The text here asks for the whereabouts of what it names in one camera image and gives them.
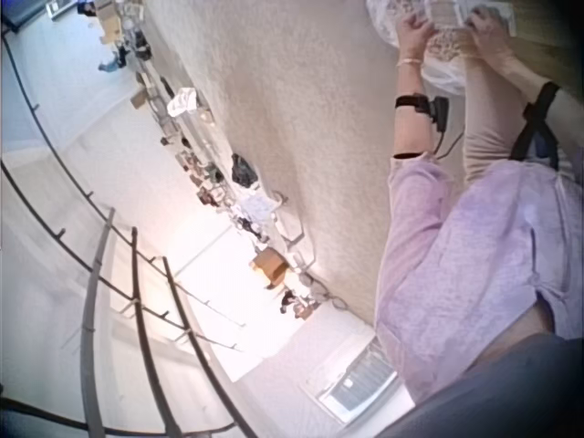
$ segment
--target black bag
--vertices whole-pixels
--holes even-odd
[[[257,182],[257,173],[241,156],[234,153],[231,158],[234,160],[232,179],[242,187],[249,189]]]

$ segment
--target bracelet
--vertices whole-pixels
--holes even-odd
[[[398,61],[396,67],[401,67],[405,64],[411,64],[411,65],[416,65],[416,66],[421,66],[422,65],[422,60],[421,59],[416,59],[415,57],[405,57],[404,59]]]

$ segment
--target paper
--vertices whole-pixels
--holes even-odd
[[[496,9],[507,22],[511,37],[516,37],[517,27],[513,6],[506,2],[488,2],[485,0],[425,0],[425,14],[438,29],[464,28],[471,11],[484,5]]]
[[[466,21],[470,13],[477,6],[483,5],[499,11],[499,15],[507,22],[507,30],[511,37],[517,36],[517,24],[513,5],[507,2],[486,2],[484,0],[461,0],[461,12],[463,20]]]

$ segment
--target window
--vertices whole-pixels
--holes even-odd
[[[318,401],[343,423],[363,413],[396,381],[377,338],[347,367],[345,373],[321,392]]]

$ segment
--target woman's arm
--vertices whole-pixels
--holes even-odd
[[[428,39],[433,35],[432,23],[419,20],[410,14],[397,24],[400,41],[398,62],[397,96],[414,93],[425,94],[421,67]],[[426,114],[416,112],[414,107],[399,107],[395,110],[393,155],[409,157],[433,150],[432,121]]]
[[[496,10],[477,7],[470,15],[468,25],[481,56],[491,68],[515,85],[529,102],[535,103],[549,79],[538,75],[517,59],[509,46],[505,23]],[[572,160],[581,155],[581,148],[584,148],[584,108],[562,89],[549,108],[547,125]]]
[[[415,16],[406,16],[397,30],[401,61],[397,96],[424,94],[420,67],[433,26],[426,22],[416,23]],[[397,108],[389,179],[391,226],[381,262],[378,317],[383,314],[383,300],[393,295],[423,261],[443,224],[445,206],[450,201],[450,178],[431,156],[413,158],[432,150],[430,118],[412,107]]]

